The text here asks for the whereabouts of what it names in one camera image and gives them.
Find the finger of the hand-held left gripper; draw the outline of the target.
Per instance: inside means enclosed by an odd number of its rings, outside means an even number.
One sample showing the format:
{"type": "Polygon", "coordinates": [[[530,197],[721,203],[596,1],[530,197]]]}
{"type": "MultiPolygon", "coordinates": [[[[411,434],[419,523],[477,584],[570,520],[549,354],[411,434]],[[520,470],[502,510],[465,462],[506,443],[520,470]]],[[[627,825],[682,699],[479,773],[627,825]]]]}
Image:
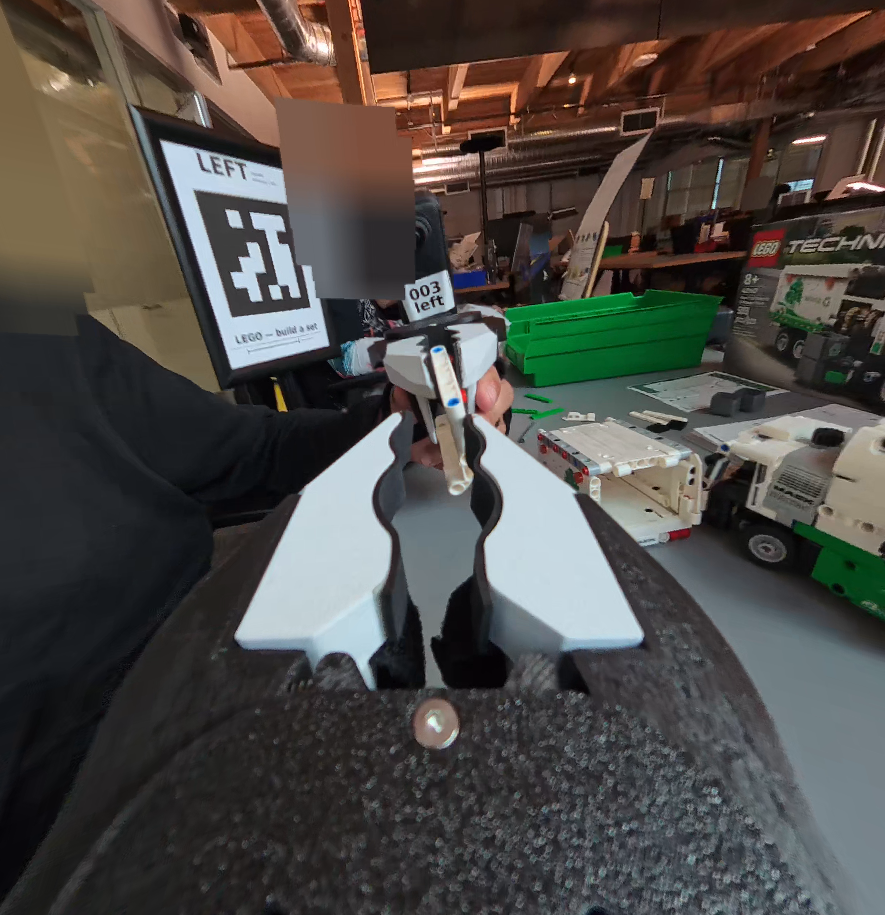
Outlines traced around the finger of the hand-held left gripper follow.
{"type": "Polygon", "coordinates": [[[453,331],[453,360],[460,389],[467,396],[466,412],[475,412],[477,384],[498,357],[498,337],[486,325],[457,325],[453,331]]]}
{"type": "Polygon", "coordinates": [[[427,338],[397,337],[384,343],[382,364],[393,389],[391,412],[411,410],[422,420],[429,441],[438,444],[436,418],[442,410],[442,397],[427,338]]]}

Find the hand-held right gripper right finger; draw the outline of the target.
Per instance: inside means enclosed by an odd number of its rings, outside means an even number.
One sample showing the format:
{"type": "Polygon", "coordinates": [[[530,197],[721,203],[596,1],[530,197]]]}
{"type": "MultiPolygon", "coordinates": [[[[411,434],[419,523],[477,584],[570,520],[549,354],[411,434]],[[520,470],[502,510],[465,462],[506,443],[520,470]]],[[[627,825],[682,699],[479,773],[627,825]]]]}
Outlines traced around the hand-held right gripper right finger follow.
{"type": "Polygon", "coordinates": [[[581,498],[483,418],[470,419],[470,508],[480,530],[470,597],[470,687],[505,684],[528,655],[644,646],[581,498]]]}

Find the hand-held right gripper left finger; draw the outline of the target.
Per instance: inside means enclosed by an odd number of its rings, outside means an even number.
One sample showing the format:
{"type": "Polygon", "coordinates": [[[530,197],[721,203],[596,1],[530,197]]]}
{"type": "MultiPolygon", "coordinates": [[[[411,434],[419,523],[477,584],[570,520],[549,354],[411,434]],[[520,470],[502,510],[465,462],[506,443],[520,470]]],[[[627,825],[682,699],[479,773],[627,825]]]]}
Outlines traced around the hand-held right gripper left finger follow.
{"type": "Polygon", "coordinates": [[[368,689],[373,659],[402,639],[409,590],[392,520],[405,497],[409,416],[395,413],[299,495],[235,641],[300,651],[311,666],[346,654],[368,689]]]}

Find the white lego beam assembly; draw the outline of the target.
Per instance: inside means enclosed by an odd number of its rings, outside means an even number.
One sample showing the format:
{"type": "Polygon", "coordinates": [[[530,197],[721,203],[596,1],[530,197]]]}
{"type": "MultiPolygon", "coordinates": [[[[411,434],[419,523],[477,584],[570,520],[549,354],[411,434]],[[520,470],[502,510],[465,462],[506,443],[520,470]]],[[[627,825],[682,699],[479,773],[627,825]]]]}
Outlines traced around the white lego beam assembly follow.
{"type": "Polygon", "coordinates": [[[435,428],[443,473],[450,495],[459,496],[467,492],[473,482],[464,440],[464,401],[448,350],[443,346],[432,347],[430,364],[442,407],[442,414],[435,419],[435,428]]]}

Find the person's left forearm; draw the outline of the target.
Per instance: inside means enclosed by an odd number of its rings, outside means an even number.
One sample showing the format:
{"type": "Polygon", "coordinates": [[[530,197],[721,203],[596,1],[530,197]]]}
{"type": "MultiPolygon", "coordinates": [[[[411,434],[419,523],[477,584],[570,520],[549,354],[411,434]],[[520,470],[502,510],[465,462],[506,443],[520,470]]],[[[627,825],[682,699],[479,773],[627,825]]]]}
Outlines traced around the person's left forearm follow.
{"type": "Polygon", "coordinates": [[[77,319],[101,467],[130,497],[203,505],[301,491],[392,415],[391,385],[345,412],[232,405],[89,315],[77,319]]]}

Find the white lego truck container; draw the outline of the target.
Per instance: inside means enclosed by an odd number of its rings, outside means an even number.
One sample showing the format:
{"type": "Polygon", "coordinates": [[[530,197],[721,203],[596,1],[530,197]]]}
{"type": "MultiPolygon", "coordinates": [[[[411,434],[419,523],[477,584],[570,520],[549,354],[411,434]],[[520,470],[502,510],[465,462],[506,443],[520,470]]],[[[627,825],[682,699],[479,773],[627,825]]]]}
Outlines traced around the white lego truck container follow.
{"type": "Polygon", "coordinates": [[[700,525],[707,485],[688,447],[613,418],[539,428],[537,442],[540,462],[641,546],[686,540],[700,525]]]}

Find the lego instruction booklet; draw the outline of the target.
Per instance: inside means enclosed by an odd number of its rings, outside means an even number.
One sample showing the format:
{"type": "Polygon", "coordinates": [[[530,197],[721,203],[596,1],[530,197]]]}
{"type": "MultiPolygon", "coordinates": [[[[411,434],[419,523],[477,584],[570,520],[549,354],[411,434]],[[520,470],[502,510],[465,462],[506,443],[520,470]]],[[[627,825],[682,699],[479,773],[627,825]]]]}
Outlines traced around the lego instruction booklet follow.
{"type": "Polygon", "coordinates": [[[717,394],[734,394],[743,388],[767,396],[785,394],[787,390],[747,380],[726,372],[700,372],[676,379],[630,385],[627,390],[639,393],[666,406],[675,415],[707,411],[717,394]]]}

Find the white and green lego truck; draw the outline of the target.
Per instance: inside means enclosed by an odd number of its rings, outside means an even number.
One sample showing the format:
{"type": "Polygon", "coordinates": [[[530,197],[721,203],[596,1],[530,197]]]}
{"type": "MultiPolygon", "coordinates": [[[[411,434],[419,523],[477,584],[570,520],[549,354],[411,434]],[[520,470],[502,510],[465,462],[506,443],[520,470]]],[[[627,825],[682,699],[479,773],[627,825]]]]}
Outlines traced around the white and green lego truck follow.
{"type": "Polygon", "coordinates": [[[765,420],[708,457],[702,520],[885,623],[885,417],[765,420]]]}

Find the lego set box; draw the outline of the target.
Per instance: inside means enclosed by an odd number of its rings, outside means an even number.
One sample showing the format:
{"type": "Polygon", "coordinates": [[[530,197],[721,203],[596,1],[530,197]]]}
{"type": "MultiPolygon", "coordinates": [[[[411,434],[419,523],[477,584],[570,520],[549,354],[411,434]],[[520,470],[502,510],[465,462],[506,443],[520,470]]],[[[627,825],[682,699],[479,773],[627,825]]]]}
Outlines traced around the lego set box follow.
{"type": "Polygon", "coordinates": [[[723,368],[885,416],[885,204],[785,215],[754,227],[723,368]]]}

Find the person's left hand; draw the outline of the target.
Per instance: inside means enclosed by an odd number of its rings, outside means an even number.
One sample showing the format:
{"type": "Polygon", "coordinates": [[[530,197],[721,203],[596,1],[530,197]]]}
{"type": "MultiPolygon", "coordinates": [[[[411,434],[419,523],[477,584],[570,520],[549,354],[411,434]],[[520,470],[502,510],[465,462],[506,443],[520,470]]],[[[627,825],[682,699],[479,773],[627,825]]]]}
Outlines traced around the person's left hand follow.
{"type": "MultiPolygon", "coordinates": [[[[389,388],[388,394],[389,404],[385,408],[385,416],[393,413],[412,412],[408,392],[392,386],[389,388]]],[[[496,366],[485,372],[477,383],[475,392],[477,415],[506,436],[509,434],[514,394],[513,387],[505,378],[501,377],[496,366]]],[[[426,433],[417,431],[418,425],[418,420],[415,420],[412,430],[411,462],[426,468],[443,470],[443,458],[439,446],[430,441],[426,433]]]]}

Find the black pole stand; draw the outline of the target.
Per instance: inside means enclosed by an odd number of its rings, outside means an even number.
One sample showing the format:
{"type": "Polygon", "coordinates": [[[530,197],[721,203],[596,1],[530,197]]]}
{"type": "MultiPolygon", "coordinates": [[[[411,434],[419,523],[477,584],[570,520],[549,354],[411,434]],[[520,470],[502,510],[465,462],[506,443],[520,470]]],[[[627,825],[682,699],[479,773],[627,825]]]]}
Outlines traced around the black pole stand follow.
{"type": "Polygon", "coordinates": [[[505,128],[488,131],[475,131],[459,144],[463,155],[476,155],[478,157],[478,172],[480,181],[481,221],[483,239],[488,238],[488,209],[487,209],[487,154],[502,149],[506,146],[507,133],[505,128]]]}

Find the white standing banner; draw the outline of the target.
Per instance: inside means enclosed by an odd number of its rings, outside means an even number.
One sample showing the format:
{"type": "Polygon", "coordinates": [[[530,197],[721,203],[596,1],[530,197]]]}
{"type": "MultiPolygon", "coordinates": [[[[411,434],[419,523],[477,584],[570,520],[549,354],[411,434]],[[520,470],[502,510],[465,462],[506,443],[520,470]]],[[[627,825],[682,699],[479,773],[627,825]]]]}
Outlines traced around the white standing banner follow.
{"type": "Polygon", "coordinates": [[[603,176],[575,235],[568,266],[563,274],[560,301],[575,301],[591,295],[606,244],[609,210],[653,132],[646,132],[620,152],[603,176]]]}

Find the wooden background table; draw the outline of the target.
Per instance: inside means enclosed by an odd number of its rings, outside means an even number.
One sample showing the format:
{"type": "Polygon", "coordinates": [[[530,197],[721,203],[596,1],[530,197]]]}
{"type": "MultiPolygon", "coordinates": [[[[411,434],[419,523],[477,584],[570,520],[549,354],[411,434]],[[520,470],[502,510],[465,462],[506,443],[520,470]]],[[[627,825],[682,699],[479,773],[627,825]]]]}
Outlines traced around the wooden background table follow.
{"type": "Polygon", "coordinates": [[[748,252],[746,251],[716,251],[701,254],[659,254],[655,251],[636,252],[602,258],[597,270],[659,270],[695,264],[714,264],[731,260],[740,261],[747,256],[748,252]]]}

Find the white paper sheet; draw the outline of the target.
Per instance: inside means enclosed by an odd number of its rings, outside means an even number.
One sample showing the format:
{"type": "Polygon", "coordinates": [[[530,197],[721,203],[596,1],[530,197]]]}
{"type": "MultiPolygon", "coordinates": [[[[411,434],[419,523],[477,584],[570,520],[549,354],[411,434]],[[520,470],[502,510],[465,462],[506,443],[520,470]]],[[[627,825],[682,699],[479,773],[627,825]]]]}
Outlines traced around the white paper sheet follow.
{"type": "Polygon", "coordinates": [[[875,426],[883,419],[883,417],[854,407],[830,404],[793,411],[786,415],[768,419],[752,417],[744,421],[717,426],[689,428],[682,433],[682,439],[695,447],[714,451],[721,444],[736,439],[741,433],[751,428],[785,417],[805,417],[809,421],[816,422],[824,427],[846,427],[853,432],[862,427],[875,426]]]}

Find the silver ventilation duct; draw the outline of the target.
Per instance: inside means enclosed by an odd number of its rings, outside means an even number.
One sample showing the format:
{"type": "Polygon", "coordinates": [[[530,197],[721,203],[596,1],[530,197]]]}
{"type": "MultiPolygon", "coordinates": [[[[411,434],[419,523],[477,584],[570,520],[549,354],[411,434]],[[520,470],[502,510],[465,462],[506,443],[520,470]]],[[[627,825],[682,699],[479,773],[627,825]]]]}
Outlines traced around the silver ventilation duct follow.
{"type": "Polygon", "coordinates": [[[334,67],[332,32],[325,24],[305,18],[295,1],[257,1],[282,48],[278,63],[307,63],[334,67]]]}

